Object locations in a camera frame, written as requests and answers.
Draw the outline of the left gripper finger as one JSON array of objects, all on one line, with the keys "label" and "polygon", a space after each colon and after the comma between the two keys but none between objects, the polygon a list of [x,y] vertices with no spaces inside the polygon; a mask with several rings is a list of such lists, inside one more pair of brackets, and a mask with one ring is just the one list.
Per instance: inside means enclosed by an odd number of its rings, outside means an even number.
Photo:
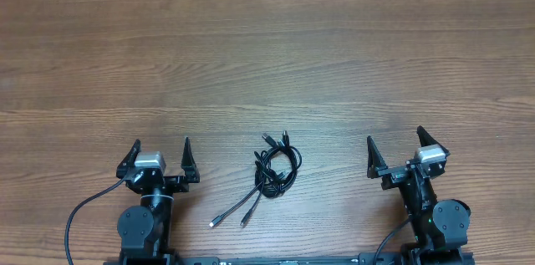
[{"label": "left gripper finger", "polygon": [[191,142],[188,137],[185,138],[184,150],[181,160],[181,169],[184,171],[185,179],[188,183],[199,183],[200,174],[196,167],[196,162],[194,160]]},{"label": "left gripper finger", "polygon": [[135,159],[141,151],[141,142],[136,139],[130,151],[126,154],[124,159],[116,167],[116,177],[123,179],[130,169],[135,166]]}]

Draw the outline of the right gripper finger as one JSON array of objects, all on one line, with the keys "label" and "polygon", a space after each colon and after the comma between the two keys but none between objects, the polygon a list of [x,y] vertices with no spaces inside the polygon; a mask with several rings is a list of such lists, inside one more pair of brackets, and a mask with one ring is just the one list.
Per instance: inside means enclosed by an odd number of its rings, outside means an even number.
[{"label": "right gripper finger", "polygon": [[388,166],[386,165],[384,158],[380,154],[373,138],[369,135],[367,137],[367,149],[368,149],[368,167],[367,167],[367,177],[370,179],[380,177],[380,172],[386,170]]},{"label": "right gripper finger", "polygon": [[419,141],[420,141],[420,146],[421,147],[426,147],[426,146],[431,146],[431,145],[438,145],[442,150],[443,152],[445,153],[446,156],[449,156],[450,155],[450,151],[445,148],[445,146],[443,146],[442,144],[440,144],[437,140],[435,140],[426,130],[425,128],[422,126],[422,125],[419,125],[417,127],[417,130],[416,130],[416,133],[419,137]]}]

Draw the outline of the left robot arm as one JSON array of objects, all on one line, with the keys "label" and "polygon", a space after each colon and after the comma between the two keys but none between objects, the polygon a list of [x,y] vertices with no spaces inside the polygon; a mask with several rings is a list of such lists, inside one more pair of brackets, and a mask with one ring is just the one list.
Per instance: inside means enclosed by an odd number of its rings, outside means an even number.
[{"label": "left robot arm", "polygon": [[191,183],[200,181],[188,138],[181,169],[182,176],[167,176],[162,153],[142,151],[139,140],[118,164],[116,177],[140,195],[140,204],[127,208],[118,219],[120,264],[183,263],[179,253],[171,248],[170,240],[174,195],[188,192]]}]

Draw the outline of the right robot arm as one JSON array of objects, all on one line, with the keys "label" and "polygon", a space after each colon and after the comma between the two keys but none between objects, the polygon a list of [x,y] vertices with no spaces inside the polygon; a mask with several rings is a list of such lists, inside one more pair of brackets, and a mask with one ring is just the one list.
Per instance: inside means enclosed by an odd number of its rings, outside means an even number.
[{"label": "right robot arm", "polygon": [[[420,148],[404,165],[389,167],[372,137],[367,138],[367,177],[381,179],[384,190],[397,189],[407,218],[390,232],[374,252],[372,264],[473,264],[475,259],[461,247],[468,242],[471,209],[457,199],[437,199],[431,180],[445,172],[450,151],[423,126],[417,127]],[[415,240],[397,253],[384,253],[388,241],[410,225]]]}]

